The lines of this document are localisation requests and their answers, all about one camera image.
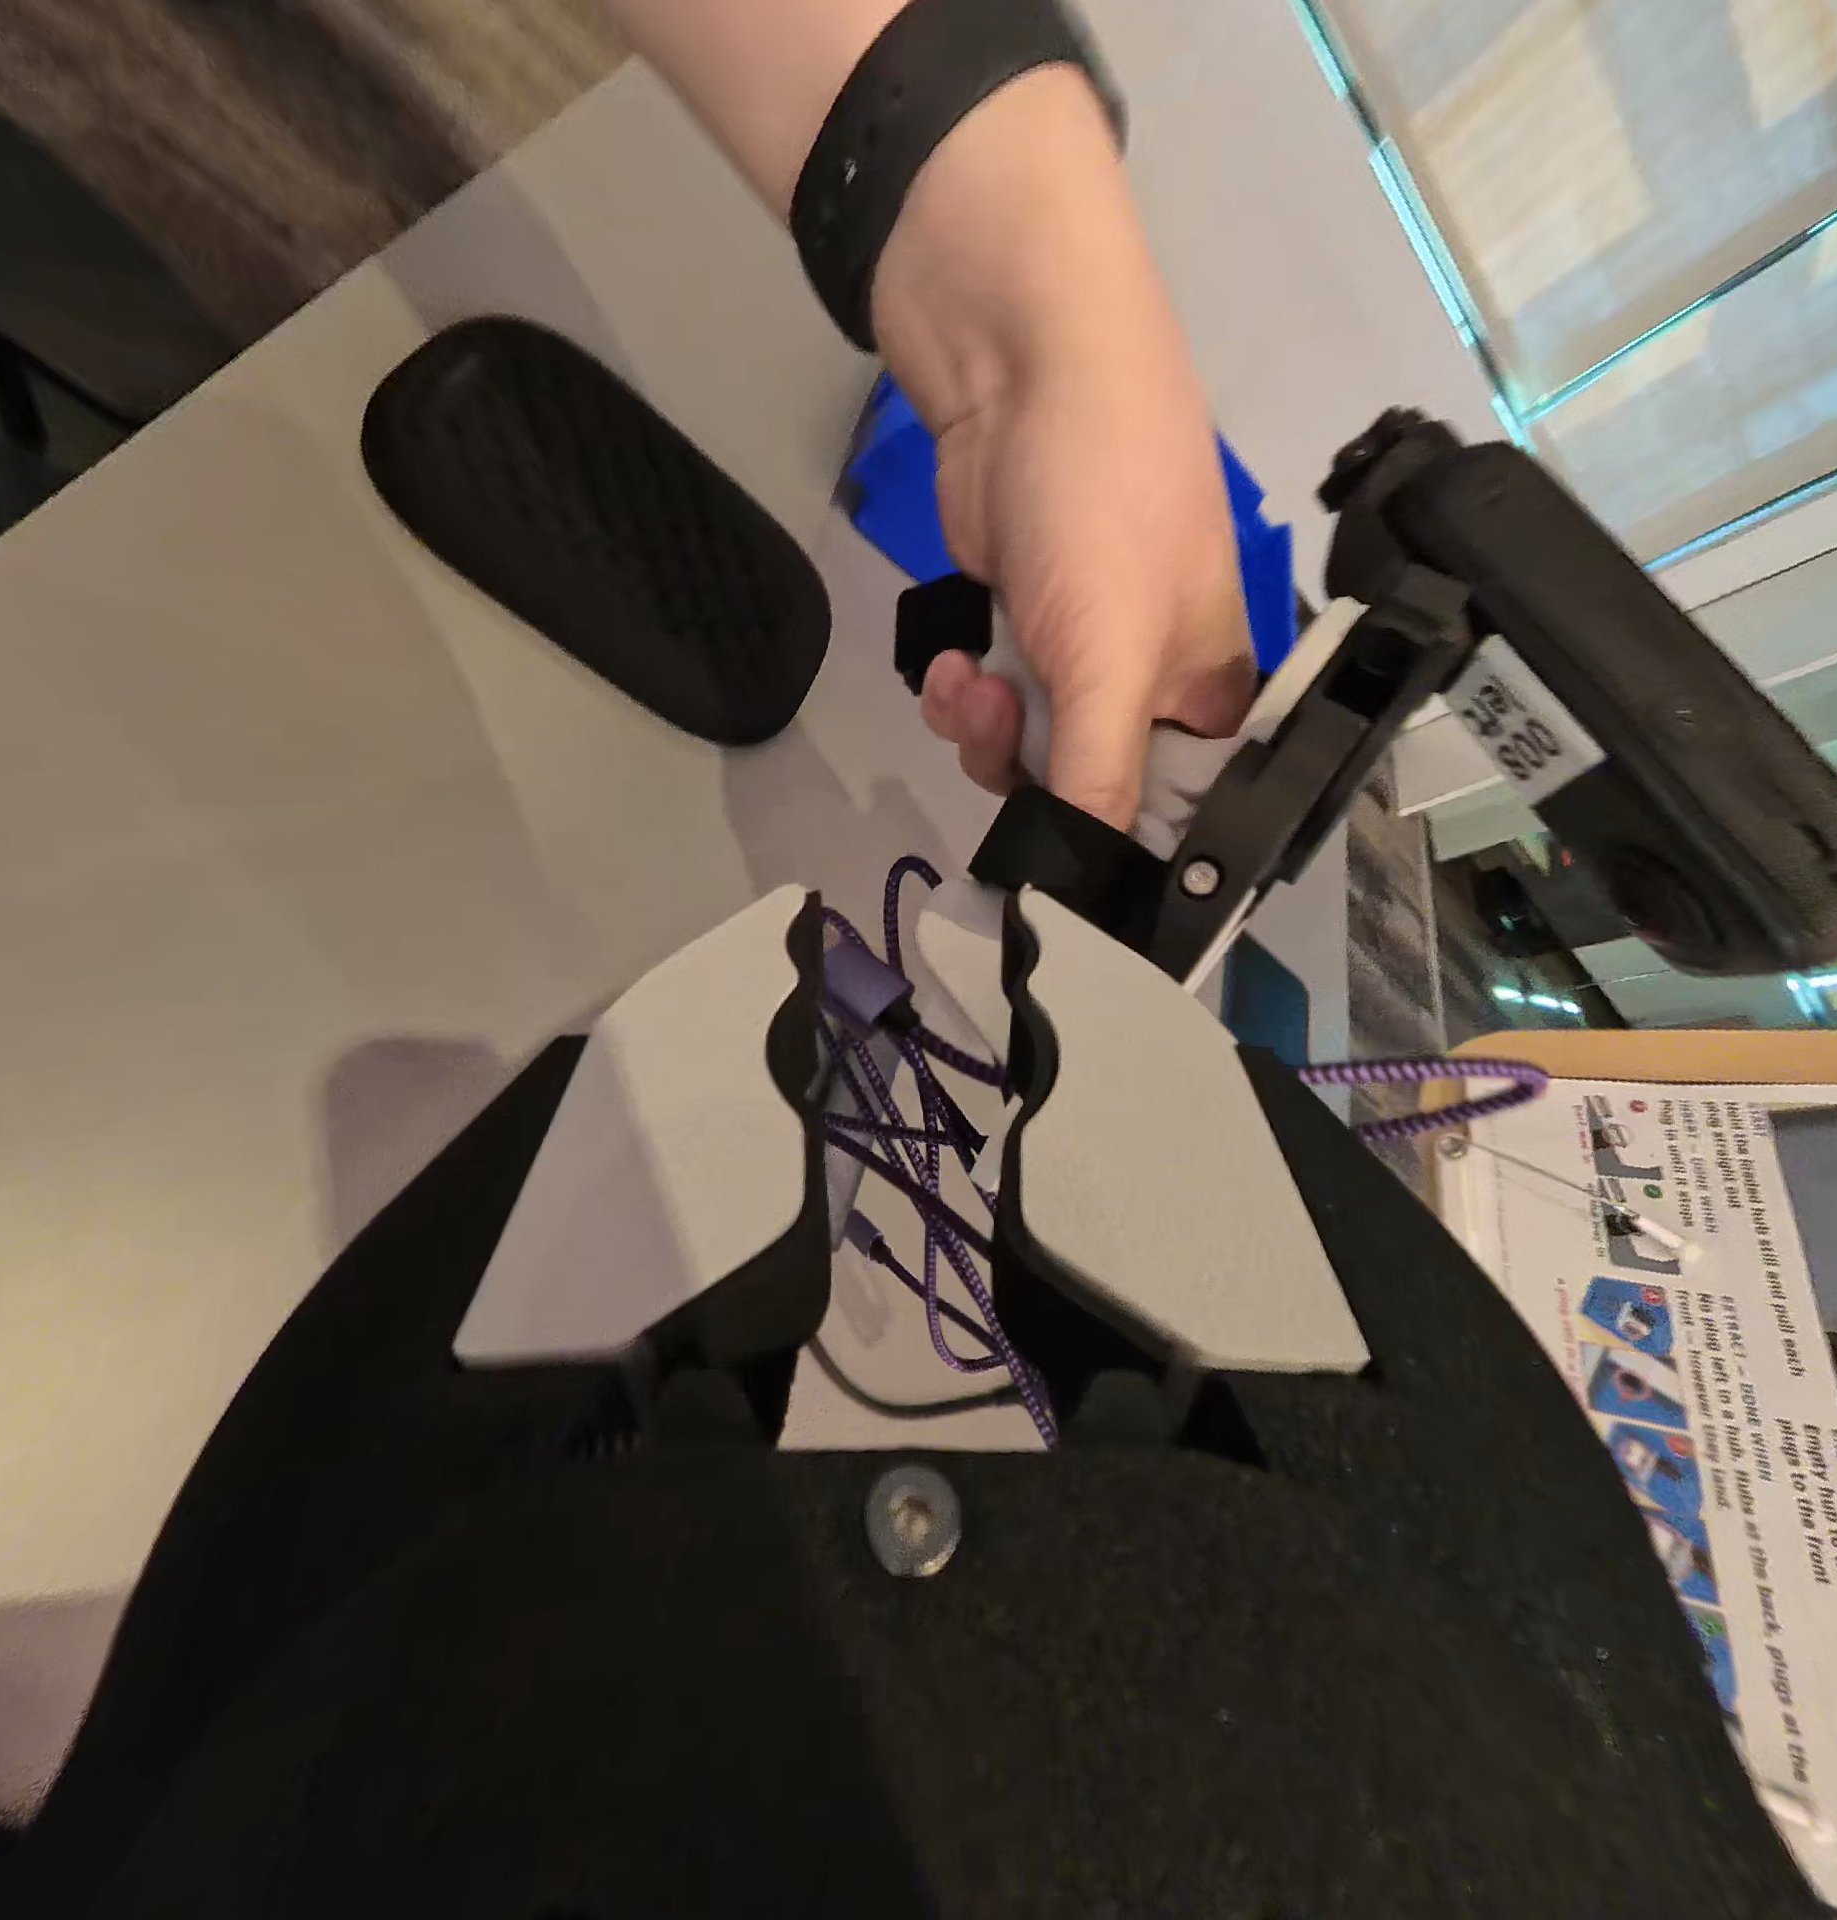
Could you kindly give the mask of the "large glass window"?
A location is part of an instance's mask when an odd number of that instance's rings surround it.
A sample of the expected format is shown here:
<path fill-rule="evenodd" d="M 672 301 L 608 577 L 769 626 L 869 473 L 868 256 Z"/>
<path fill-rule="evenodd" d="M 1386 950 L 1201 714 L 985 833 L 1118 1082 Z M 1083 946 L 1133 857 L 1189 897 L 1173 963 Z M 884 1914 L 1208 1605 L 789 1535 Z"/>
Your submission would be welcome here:
<path fill-rule="evenodd" d="M 1837 485 L 1837 2 L 1296 14 L 1507 435 L 1642 562 Z"/>

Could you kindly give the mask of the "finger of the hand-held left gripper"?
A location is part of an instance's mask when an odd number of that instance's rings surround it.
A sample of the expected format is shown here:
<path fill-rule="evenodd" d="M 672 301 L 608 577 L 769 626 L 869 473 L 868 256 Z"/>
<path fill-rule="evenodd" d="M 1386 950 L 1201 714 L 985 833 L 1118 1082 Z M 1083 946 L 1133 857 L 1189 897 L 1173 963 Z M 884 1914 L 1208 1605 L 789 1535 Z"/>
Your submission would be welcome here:
<path fill-rule="evenodd" d="M 1004 895 L 979 881 L 941 881 L 919 906 L 914 948 L 962 1027 L 1004 1082 L 1011 1002 L 1002 985 Z"/>

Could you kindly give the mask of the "person's left forearm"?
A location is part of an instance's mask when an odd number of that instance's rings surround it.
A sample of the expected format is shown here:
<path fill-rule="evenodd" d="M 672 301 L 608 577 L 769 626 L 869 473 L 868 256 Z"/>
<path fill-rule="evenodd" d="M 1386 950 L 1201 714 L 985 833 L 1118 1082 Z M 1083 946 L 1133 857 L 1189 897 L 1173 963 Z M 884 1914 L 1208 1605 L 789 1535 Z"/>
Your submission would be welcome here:
<path fill-rule="evenodd" d="M 806 156 L 899 2 L 607 2 L 760 204 L 786 216 Z"/>

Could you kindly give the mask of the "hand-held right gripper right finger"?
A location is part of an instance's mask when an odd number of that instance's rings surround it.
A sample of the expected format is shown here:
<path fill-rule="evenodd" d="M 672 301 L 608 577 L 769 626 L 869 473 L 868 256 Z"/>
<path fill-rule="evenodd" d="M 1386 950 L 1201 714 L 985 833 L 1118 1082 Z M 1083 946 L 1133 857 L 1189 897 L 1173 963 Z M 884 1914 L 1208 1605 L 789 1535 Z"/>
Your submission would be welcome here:
<path fill-rule="evenodd" d="M 1145 1352 L 1355 1377 L 1369 1347 L 1236 1044 L 1180 983 L 1026 888 L 1004 997 L 1022 1110 L 1001 1201 L 1049 1284 Z"/>

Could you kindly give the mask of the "black watch band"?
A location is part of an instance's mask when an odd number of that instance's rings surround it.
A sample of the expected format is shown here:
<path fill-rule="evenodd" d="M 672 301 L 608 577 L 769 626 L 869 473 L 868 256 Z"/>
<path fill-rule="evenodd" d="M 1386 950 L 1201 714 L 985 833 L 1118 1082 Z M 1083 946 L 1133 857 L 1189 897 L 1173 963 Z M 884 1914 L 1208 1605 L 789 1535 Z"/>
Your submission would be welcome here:
<path fill-rule="evenodd" d="M 1128 145 L 1128 110 L 1090 30 L 1063 2 L 908 2 L 860 53 L 816 130 L 786 228 L 822 311 L 879 350 L 874 286 L 912 182 L 1001 87 L 1049 66 L 1084 77 Z"/>

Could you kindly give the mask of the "person's left hand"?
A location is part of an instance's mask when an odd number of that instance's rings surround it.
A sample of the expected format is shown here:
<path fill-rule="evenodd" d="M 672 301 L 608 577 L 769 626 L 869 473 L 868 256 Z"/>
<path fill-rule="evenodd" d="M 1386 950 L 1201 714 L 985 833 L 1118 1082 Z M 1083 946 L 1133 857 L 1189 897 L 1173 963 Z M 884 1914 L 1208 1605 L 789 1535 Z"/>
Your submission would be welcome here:
<path fill-rule="evenodd" d="M 1253 664 L 1208 398 L 1073 66 L 1004 84 L 925 161 L 872 314 L 953 562 L 1046 692 L 1048 785 L 1128 829 L 1151 726 L 1234 732 Z"/>

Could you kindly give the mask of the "printed instruction sheet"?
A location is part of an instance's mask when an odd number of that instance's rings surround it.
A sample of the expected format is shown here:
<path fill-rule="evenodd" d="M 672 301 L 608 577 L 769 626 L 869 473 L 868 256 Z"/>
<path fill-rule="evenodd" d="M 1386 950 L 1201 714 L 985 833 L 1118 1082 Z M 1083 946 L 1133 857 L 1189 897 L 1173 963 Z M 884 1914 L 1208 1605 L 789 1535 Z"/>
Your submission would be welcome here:
<path fill-rule="evenodd" d="M 1837 1907 L 1837 1084 L 1551 1080 L 1441 1155 L 1449 1224 L 1571 1384 Z"/>

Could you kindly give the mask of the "grey desk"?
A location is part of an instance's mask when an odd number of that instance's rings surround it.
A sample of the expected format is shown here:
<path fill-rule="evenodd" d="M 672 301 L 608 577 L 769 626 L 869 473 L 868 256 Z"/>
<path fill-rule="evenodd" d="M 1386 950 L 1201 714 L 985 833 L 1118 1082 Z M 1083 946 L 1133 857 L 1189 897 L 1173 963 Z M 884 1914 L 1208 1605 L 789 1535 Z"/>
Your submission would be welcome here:
<path fill-rule="evenodd" d="M 822 571 L 774 743 L 667 728 L 459 584 L 358 425 L 441 325 L 618 370 Z M 627 64 L 0 539 L 0 1821 L 194 1454 L 340 1247 L 547 1040 L 780 881 L 847 914 L 995 803 L 834 509 L 868 386 Z"/>

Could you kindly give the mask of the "blue plastic bin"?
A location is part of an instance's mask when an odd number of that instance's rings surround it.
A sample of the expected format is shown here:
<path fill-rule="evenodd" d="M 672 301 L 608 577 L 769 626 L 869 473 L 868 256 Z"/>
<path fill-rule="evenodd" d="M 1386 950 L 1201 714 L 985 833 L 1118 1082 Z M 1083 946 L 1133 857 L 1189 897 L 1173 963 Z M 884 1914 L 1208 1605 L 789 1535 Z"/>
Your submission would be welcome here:
<path fill-rule="evenodd" d="M 1290 659 L 1310 606 L 1296 585 L 1294 534 L 1266 511 L 1266 491 L 1219 438 L 1228 512 L 1240 562 L 1251 654 L 1263 680 Z M 858 417 L 835 499 L 858 536 L 910 581 L 955 572 L 937 498 L 937 445 L 895 381 L 880 374 Z"/>

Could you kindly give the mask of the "black mesh wrist rest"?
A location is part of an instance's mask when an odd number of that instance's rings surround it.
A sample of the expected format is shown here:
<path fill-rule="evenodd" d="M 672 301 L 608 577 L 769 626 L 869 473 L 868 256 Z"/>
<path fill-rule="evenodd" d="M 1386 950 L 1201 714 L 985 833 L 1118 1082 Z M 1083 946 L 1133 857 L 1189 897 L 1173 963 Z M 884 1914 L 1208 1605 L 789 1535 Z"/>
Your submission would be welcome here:
<path fill-rule="evenodd" d="M 440 564 L 679 732 L 758 747 L 804 707 L 831 637 L 816 566 L 560 332 L 440 330 L 368 397 L 358 456 Z"/>

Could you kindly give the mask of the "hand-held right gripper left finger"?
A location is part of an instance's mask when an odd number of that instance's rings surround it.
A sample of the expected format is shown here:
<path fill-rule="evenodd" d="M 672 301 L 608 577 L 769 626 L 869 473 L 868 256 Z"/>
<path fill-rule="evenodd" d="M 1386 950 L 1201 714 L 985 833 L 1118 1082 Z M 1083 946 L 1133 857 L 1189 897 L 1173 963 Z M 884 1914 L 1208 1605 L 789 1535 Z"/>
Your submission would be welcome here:
<path fill-rule="evenodd" d="M 456 1326 L 472 1367 L 794 1352 L 829 1298 L 822 919 L 785 886 L 590 1027 Z"/>

